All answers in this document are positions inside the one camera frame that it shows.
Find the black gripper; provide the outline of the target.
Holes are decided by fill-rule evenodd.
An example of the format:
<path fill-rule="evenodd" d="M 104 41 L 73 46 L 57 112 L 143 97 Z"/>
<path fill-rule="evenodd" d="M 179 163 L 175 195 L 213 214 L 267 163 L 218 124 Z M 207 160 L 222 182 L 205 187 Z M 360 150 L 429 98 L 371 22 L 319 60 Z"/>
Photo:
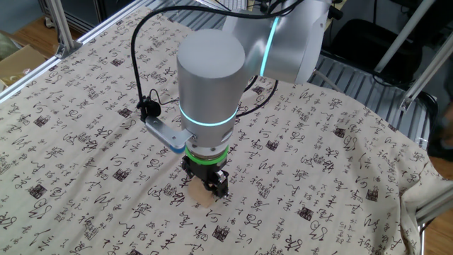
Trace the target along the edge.
<path fill-rule="evenodd" d="M 192 159 L 183 159 L 181 169 L 189 179 L 194 176 L 205 182 L 205 188 L 218 198 L 229 196 L 228 176 L 223 170 L 226 160 L 209 165 L 198 164 Z"/>

